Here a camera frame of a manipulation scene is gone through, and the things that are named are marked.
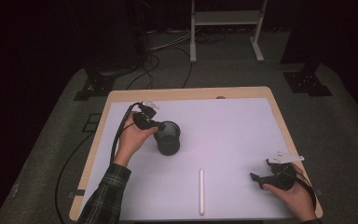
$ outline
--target plaid sleeve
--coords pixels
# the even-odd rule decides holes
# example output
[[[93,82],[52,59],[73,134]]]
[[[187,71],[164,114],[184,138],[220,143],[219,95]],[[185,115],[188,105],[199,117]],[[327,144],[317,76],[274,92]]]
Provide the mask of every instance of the plaid sleeve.
[[[124,188],[131,171],[112,163],[92,193],[77,223],[118,223]]]

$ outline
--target floor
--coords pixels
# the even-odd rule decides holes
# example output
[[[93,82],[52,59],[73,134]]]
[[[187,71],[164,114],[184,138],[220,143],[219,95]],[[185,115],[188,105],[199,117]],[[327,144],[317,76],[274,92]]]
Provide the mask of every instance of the floor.
[[[265,61],[258,63],[249,33],[220,35],[214,44],[197,45],[197,63],[190,64],[188,43],[154,53],[158,66],[150,77],[138,78],[130,89],[173,89],[200,87],[267,86],[271,88],[296,149],[324,210],[324,223],[358,223],[358,105],[339,76],[321,65],[316,75],[333,96],[309,97],[292,93],[282,75],[302,64],[280,64],[289,32],[263,32],[259,44]],[[178,38],[153,34],[153,46]],[[145,64],[156,65],[157,58]],[[114,90],[126,90],[144,71],[119,77]],[[55,209],[55,191],[64,223],[73,223],[68,213],[73,195],[90,151],[93,136],[82,132],[89,114],[102,113],[106,97],[74,101],[87,80],[83,69],[74,74],[62,92],[39,135],[11,194],[0,211],[0,223],[60,223]],[[221,221],[219,223],[246,223]],[[265,220],[266,224],[297,223],[295,220]]]

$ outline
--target pen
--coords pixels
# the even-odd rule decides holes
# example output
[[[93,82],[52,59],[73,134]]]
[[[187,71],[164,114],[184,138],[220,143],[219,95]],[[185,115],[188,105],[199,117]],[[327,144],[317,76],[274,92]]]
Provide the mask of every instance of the pen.
[[[205,204],[204,204],[204,172],[200,170],[200,215],[205,215]]]

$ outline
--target person's right hand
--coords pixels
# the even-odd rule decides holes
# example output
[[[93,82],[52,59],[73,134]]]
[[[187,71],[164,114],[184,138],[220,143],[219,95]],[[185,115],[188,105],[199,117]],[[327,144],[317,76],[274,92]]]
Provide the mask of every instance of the person's right hand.
[[[292,164],[298,173],[303,174],[303,171],[298,168],[295,164]],[[297,174],[297,177],[304,180],[303,176]],[[300,222],[316,219],[315,211],[313,209],[313,203],[307,190],[304,189],[300,184],[295,182],[293,187],[287,191],[277,189],[272,185],[264,184],[263,188],[271,191],[278,198],[284,201]]]
[[[135,113],[137,112],[131,111],[124,124],[118,142],[117,153],[113,158],[113,163],[121,166],[127,167],[132,155],[139,150],[150,135],[158,131],[157,127],[140,130],[133,121],[132,116]]]

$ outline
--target black cylinder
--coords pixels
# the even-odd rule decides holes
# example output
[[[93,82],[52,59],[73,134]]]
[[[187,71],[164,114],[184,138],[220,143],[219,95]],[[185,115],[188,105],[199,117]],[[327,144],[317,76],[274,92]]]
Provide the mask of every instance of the black cylinder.
[[[157,131],[156,138],[158,151],[165,156],[175,154],[180,148],[179,136],[180,128],[172,121],[163,121],[166,125],[164,131]]]

